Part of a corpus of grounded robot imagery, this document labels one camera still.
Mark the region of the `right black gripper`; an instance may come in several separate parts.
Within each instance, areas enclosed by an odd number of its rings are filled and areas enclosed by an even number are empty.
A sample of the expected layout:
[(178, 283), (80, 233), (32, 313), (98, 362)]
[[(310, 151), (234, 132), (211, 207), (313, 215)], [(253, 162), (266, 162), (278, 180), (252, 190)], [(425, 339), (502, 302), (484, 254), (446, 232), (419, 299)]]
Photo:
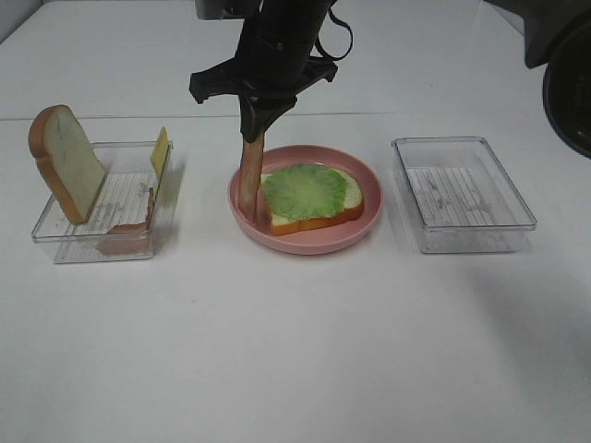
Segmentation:
[(322, 22), (311, 18), (249, 18), (235, 56), (193, 73), (189, 91), (196, 102), (239, 96), (240, 132), (254, 142), (296, 105), (296, 95), (316, 82), (333, 81), (337, 65), (310, 54)]

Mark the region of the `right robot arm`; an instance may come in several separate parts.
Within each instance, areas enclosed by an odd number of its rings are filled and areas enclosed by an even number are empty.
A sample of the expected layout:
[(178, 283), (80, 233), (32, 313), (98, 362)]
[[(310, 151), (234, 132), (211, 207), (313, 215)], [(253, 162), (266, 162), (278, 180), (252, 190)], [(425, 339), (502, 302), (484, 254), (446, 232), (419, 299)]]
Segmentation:
[[(590, 4), (587, 1), (498, 1), (524, 24), (525, 65), (545, 66), (542, 98), (549, 123), (577, 153), (590, 155)], [(319, 33), (326, 18), (348, 29), (331, 1), (198, 1), (198, 17), (240, 19), (234, 57), (190, 77), (202, 103), (235, 95), (243, 139), (252, 143), (296, 105), (299, 92), (337, 72), (337, 56)]]

